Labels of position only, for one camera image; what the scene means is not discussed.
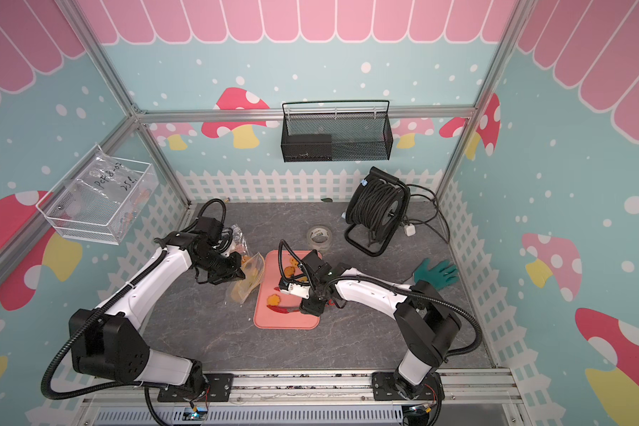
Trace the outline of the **red kitchen tongs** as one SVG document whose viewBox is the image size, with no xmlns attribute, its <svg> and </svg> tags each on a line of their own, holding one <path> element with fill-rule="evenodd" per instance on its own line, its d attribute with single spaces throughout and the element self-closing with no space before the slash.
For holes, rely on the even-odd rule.
<svg viewBox="0 0 639 426">
<path fill-rule="evenodd" d="M 291 314 L 300 311 L 300 306 L 282 306 L 282 305 L 266 305 L 266 307 L 272 312 L 280 314 Z"/>
</svg>

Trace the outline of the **clear resealable bag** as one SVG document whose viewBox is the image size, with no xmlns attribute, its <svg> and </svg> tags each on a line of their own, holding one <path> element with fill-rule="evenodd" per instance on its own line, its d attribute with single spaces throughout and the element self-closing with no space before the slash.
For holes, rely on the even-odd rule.
<svg viewBox="0 0 639 426">
<path fill-rule="evenodd" d="M 228 300 L 232 303 L 243 305 L 250 294 L 260 285 L 264 278 L 266 261 L 260 253 L 247 260 L 242 265 L 245 278 L 232 282 L 228 289 Z"/>
</svg>

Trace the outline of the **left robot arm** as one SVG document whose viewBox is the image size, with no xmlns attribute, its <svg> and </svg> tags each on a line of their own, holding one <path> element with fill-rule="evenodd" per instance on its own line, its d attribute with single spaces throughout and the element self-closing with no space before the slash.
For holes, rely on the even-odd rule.
<svg viewBox="0 0 639 426">
<path fill-rule="evenodd" d="M 73 399 L 123 386 L 163 389 L 199 399 L 209 389 L 202 362 L 150 347 L 140 333 L 147 314 L 183 273 L 204 273 L 218 285 L 245 277 L 242 255 L 231 250 L 235 232 L 216 218 L 198 218 L 183 230 L 155 239 L 148 263 L 97 307 L 69 319 L 69 340 L 44 371 L 40 391 L 46 399 Z M 53 379 L 65 358 L 74 371 L 102 379 L 76 390 L 55 390 Z"/>
</svg>

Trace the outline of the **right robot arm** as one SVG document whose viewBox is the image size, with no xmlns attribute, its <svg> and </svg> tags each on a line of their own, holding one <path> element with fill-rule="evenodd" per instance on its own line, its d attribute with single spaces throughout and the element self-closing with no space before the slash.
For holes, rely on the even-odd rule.
<svg viewBox="0 0 639 426">
<path fill-rule="evenodd" d="M 321 317 L 330 305 L 365 305 L 397 323 L 406 354 L 392 374 L 373 374 L 376 399 L 443 399 L 436 371 L 449 358 L 473 353 L 483 342 L 477 319 L 445 301 L 427 280 L 384 282 L 346 264 L 331 266 L 319 252 L 304 257 L 285 241 L 277 250 L 280 291 L 300 298 L 301 314 Z"/>
</svg>

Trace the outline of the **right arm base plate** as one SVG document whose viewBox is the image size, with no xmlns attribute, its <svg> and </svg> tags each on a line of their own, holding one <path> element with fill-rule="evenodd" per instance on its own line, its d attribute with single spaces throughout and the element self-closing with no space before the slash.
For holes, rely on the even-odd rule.
<svg viewBox="0 0 639 426">
<path fill-rule="evenodd" d="M 374 372 L 371 389 L 377 401 L 442 401 L 446 398 L 438 373 L 428 373 L 422 383 L 411 384 L 397 372 Z"/>
</svg>

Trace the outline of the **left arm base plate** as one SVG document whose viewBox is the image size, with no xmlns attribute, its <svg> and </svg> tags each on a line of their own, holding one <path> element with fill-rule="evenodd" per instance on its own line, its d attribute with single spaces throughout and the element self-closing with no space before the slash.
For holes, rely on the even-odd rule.
<svg viewBox="0 0 639 426">
<path fill-rule="evenodd" d="M 159 390 L 161 403 L 189 401 L 228 402 L 233 389 L 233 374 L 202 374 L 188 379 L 183 385 L 169 385 Z"/>
</svg>

